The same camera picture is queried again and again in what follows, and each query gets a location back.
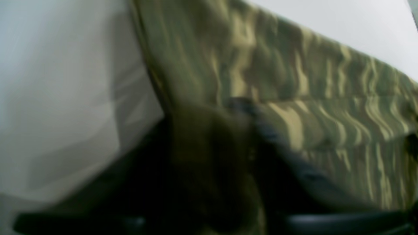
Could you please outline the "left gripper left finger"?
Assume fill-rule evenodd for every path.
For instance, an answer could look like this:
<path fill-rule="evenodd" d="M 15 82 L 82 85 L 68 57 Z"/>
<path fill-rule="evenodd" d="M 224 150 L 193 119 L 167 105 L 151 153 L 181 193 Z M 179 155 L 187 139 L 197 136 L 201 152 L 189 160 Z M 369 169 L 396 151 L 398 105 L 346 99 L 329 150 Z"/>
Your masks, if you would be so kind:
<path fill-rule="evenodd" d="M 23 235 L 148 235 L 164 208 L 169 123 L 157 122 L 87 185 L 62 201 L 21 212 L 13 229 Z"/>

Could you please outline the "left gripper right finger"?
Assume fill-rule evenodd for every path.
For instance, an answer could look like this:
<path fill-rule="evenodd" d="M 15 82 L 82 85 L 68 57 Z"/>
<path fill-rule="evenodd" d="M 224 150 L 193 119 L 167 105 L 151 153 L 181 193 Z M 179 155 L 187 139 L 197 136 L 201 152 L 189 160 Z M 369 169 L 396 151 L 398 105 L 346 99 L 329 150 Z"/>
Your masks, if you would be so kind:
<path fill-rule="evenodd" d="M 232 98 L 229 106 L 250 120 L 268 235 L 417 234 L 417 203 L 384 211 L 357 199 L 291 150 L 251 100 Z"/>

